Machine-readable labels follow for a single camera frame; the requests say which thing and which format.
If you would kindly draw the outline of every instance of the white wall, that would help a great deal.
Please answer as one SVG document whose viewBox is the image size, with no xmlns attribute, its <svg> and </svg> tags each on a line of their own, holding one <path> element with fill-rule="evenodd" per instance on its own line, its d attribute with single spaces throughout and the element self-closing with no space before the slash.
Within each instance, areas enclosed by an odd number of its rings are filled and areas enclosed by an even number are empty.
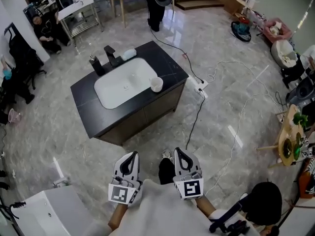
<svg viewBox="0 0 315 236">
<path fill-rule="evenodd" d="M 39 43 L 32 26 L 30 25 L 29 21 L 27 20 L 23 9 L 27 7 L 25 0 L 1 0 L 7 14 L 11 18 L 12 22 L 14 23 L 15 27 L 22 35 L 22 37 L 27 41 L 27 43 L 36 50 L 37 55 L 39 58 L 46 62 L 50 57 L 45 51 L 45 49 Z"/>
<path fill-rule="evenodd" d="M 267 18 L 280 18 L 292 31 L 295 31 L 302 20 L 311 0 L 257 0 L 255 10 Z M 315 3 L 299 32 L 294 36 L 296 50 L 303 53 L 315 44 Z"/>
<path fill-rule="evenodd" d="M 315 198 L 300 199 L 298 206 L 315 207 Z M 306 236 L 315 224 L 315 209 L 294 208 L 280 227 L 279 236 Z"/>
<path fill-rule="evenodd" d="M 1 0 L 0 0 L 0 56 L 4 55 L 12 64 L 14 63 L 14 58 L 9 53 L 9 44 L 4 38 L 4 30 L 12 23 L 9 15 L 7 14 Z"/>
</svg>

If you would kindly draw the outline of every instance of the marble floor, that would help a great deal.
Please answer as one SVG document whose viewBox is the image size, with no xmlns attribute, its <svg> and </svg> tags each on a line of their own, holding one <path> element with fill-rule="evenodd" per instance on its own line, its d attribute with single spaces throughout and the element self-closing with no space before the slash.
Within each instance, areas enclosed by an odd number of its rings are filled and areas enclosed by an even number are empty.
<svg viewBox="0 0 315 236">
<path fill-rule="evenodd" d="M 158 182 L 158 164 L 164 150 L 185 147 L 192 124 L 202 102 L 187 82 L 175 113 L 171 113 L 131 138 L 123 147 L 89 139 L 75 107 L 70 86 L 92 72 L 89 55 L 108 62 L 103 47 L 110 45 L 117 53 L 155 40 L 147 21 L 147 9 L 128 9 L 127 27 L 121 17 L 113 18 L 108 2 L 102 1 L 100 17 L 104 32 L 92 28 L 76 38 L 77 47 L 63 47 L 58 56 L 45 64 L 47 75 L 36 79 L 34 101 L 26 105 L 18 98 L 15 109 L 21 112 L 18 124 L 7 125 L 5 164 L 12 189 L 2 192 L 5 200 L 23 200 L 45 189 L 59 178 L 54 159 L 65 176 L 70 177 L 79 197 L 91 214 L 108 220 L 114 205 L 107 201 L 107 186 L 113 166 L 121 156 L 137 150 L 140 154 L 142 179 Z M 165 11 L 158 39 L 187 52 L 195 73 L 204 79 L 214 73 L 220 60 L 243 62 L 219 64 L 216 79 L 205 88 L 208 98 L 200 111 L 188 150 L 199 159 L 205 180 L 205 192 L 212 188 L 230 159 L 241 110 L 252 94 L 266 93 L 282 98 L 287 89 L 281 82 L 279 67 L 273 61 L 269 47 L 261 36 L 253 35 L 250 43 L 243 43 L 230 33 L 229 15 L 222 8 L 206 8 L 172 14 Z M 188 60 L 172 47 L 158 44 L 188 73 Z M 283 198 L 296 195 L 296 178 L 300 165 L 267 169 L 275 163 L 271 151 L 257 152 L 255 148 L 272 144 L 280 129 L 274 113 L 279 111 L 271 98 L 257 95 L 247 102 L 240 121 L 241 140 L 232 151 L 232 158 L 218 184 L 207 193 L 218 208 L 229 208 L 256 183 L 274 182 Z M 283 211 L 287 205 L 283 202 Z"/>
</svg>

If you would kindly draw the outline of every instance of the dark wooden cabinet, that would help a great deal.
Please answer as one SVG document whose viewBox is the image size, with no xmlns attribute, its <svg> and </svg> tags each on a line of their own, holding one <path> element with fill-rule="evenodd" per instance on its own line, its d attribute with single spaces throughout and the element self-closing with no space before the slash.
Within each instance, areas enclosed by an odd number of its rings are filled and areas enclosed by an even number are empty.
<svg viewBox="0 0 315 236">
<path fill-rule="evenodd" d="M 176 110 L 185 82 L 186 81 L 96 138 L 122 146 L 129 138 L 162 118 L 167 113 Z"/>
</svg>

